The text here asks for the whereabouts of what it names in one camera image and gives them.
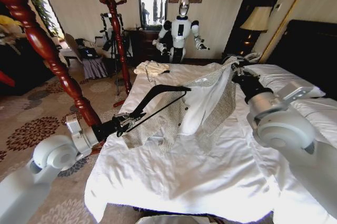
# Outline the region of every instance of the cabinet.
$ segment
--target cabinet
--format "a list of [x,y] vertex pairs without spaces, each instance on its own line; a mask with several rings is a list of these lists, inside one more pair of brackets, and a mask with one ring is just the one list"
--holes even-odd
[[159,31],[141,31],[136,29],[125,31],[130,34],[133,61],[135,65],[145,61],[155,61],[155,58],[160,56],[160,51],[152,45],[152,41],[158,38]]

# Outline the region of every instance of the wooden coat rack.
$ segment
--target wooden coat rack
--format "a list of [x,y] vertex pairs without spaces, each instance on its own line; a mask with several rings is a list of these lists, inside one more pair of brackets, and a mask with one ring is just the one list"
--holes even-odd
[[22,23],[28,41],[34,50],[48,62],[51,71],[58,77],[63,89],[74,99],[75,105],[85,122],[89,126],[100,124],[101,121],[91,107],[89,100],[83,97],[81,87],[69,75],[68,69],[60,61],[55,44],[36,22],[35,13],[27,4],[28,0],[0,1],[6,5],[11,15]]
[[[116,2],[115,0],[100,0],[102,4],[106,4],[110,13],[111,13],[111,26],[116,34],[116,42],[117,42],[117,50],[120,55],[121,64],[122,64],[122,74],[124,79],[124,86],[126,94],[128,95],[131,90],[131,82],[130,82],[130,75],[128,73],[127,64],[126,64],[126,57],[125,57],[125,49],[123,46],[123,41],[121,37],[121,25],[117,18],[117,5],[125,4],[126,0],[120,0]],[[124,100],[114,104],[114,107],[117,107],[124,103]]]

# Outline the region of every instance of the black headboard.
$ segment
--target black headboard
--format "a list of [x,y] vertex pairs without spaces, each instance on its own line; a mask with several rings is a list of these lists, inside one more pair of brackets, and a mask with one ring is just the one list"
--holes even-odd
[[268,58],[337,100],[337,24],[291,20]]

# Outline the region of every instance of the pillow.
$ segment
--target pillow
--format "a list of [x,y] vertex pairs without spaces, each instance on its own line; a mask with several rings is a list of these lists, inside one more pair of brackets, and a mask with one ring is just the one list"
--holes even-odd
[[[299,76],[276,65],[254,64],[245,66],[245,69],[252,70],[260,75],[260,83],[264,87],[271,88],[273,92],[279,91],[290,81],[301,79]],[[323,96],[325,96],[325,92],[321,91],[319,87],[314,86],[314,89],[309,92],[305,98],[320,98]]]
[[291,105],[337,148],[337,101],[306,99],[296,100]]

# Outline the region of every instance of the wall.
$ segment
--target wall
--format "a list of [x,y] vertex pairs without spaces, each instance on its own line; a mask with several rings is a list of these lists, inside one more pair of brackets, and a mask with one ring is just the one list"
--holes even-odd
[[[272,12],[269,19],[268,32],[261,34],[255,44],[254,50],[256,52],[263,52],[265,50],[293,1],[294,0],[278,0],[278,3],[282,3],[281,9]],[[290,12],[286,24],[292,19],[337,23],[337,2],[336,0],[298,0]],[[286,28],[286,24],[271,44],[270,49],[266,52],[265,59],[267,59],[280,40]]]
[[[99,35],[103,24],[100,13],[107,12],[106,5],[98,0],[50,0],[65,32],[75,38],[93,40]],[[230,35],[242,0],[203,0],[201,4],[191,4],[189,19],[200,21],[200,34],[211,48],[210,51],[196,51],[192,35],[187,40],[186,57],[220,58]],[[168,4],[167,19],[175,19],[177,4]],[[138,0],[127,0],[117,8],[123,16],[125,28],[140,25]]]

